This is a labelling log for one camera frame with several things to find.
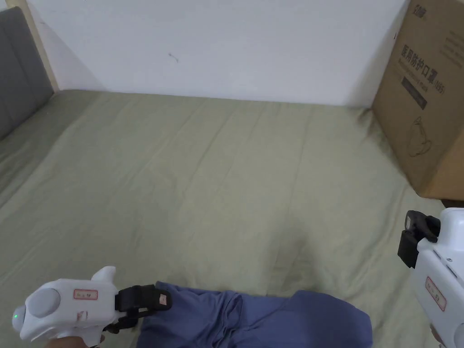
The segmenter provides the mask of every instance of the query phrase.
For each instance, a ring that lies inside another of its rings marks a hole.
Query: red label
[[[87,289],[75,289],[74,299],[75,300],[98,300],[98,291],[87,290]]]
[[[435,300],[440,309],[444,312],[446,308],[446,298],[443,296],[440,290],[438,290],[437,286],[430,279],[430,277],[427,277],[425,281],[425,288],[429,292],[430,296],[432,296],[432,298]]]

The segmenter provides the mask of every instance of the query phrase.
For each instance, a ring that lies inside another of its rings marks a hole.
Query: bed
[[[407,210],[443,206],[370,110],[54,93],[21,11],[0,28],[0,346],[29,346],[9,313],[37,287],[104,265],[119,288],[325,292],[370,315],[376,347],[437,346],[396,251]]]

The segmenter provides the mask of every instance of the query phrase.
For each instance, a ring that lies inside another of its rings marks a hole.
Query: controller grip
[[[95,347],[100,343],[102,332],[104,327],[103,326],[95,326],[92,328],[72,328],[63,331],[62,333],[58,334],[57,338],[63,337],[80,337],[84,341],[87,347]]]

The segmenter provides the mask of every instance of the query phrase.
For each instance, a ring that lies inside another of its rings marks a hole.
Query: white wall
[[[61,89],[339,105],[371,104],[405,8],[405,0],[28,2]]]

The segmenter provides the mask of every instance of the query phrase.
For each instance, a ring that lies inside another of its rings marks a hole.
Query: gray headboard
[[[29,26],[19,7],[0,12],[0,140],[53,95]]]

